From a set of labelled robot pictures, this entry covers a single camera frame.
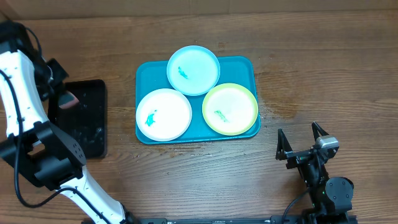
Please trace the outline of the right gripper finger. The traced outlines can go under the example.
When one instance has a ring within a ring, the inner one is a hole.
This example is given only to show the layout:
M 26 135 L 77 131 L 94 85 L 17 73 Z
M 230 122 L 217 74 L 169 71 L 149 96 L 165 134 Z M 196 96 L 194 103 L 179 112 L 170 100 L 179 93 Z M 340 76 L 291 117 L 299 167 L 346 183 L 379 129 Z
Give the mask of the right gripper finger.
M 278 129 L 277 132 L 277 150 L 275 158 L 277 160 L 286 160 L 289 158 L 290 154 L 293 153 L 293 150 L 282 130 L 282 128 Z
M 314 140 L 316 141 L 320 136 L 327 136 L 328 133 L 316 122 L 312 123 L 312 132 Z

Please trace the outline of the white plate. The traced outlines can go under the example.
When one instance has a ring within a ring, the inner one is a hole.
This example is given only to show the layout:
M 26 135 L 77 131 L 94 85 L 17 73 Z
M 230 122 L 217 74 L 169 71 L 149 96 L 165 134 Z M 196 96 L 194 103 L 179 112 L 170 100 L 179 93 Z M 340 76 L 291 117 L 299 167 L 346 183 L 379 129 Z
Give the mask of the white plate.
M 189 127 L 192 107 L 177 90 L 161 88 L 148 93 L 136 108 L 136 124 L 140 132 L 153 141 L 177 139 Z

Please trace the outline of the light blue plate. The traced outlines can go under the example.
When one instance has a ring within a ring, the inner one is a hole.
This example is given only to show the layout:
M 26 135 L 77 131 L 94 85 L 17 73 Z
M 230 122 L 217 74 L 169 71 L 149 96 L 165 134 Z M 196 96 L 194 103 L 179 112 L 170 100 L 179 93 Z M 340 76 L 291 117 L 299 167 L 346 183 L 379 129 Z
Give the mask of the light blue plate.
M 205 47 L 189 45 L 178 49 L 167 62 L 167 79 L 177 91 L 188 96 L 209 92 L 220 78 L 220 63 Z

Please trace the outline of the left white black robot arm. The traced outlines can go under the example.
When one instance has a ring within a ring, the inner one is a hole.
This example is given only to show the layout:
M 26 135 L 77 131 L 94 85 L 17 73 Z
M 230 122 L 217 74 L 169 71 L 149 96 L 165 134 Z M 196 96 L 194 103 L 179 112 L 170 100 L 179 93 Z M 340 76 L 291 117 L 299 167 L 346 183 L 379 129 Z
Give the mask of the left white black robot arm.
M 27 208 L 39 208 L 62 194 L 92 223 L 136 223 L 123 204 L 109 196 L 89 173 L 83 147 L 49 120 L 42 103 L 65 91 L 68 73 L 45 60 L 34 33 L 14 21 L 1 23 L 1 99 L 6 140 L 1 159 L 14 169 L 14 190 Z

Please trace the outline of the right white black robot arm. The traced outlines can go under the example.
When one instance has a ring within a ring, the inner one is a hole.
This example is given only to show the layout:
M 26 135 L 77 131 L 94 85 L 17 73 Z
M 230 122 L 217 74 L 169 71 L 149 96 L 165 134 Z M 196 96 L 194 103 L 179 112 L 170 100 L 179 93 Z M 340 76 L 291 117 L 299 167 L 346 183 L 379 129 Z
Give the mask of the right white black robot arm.
M 293 151 L 287 137 L 280 128 L 277 132 L 275 158 L 286 160 L 286 168 L 297 169 L 305 182 L 306 190 L 290 202 L 280 217 L 272 223 L 357 223 L 355 216 L 349 216 L 352 209 L 354 184 L 346 177 L 330 178 L 325 164 L 334 158 L 340 147 L 339 141 L 328 134 L 318 123 L 312 123 L 315 144 L 305 151 Z M 299 216 L 289 216 L 289 210 L 305 195 L 309 195 L 312 208 Z

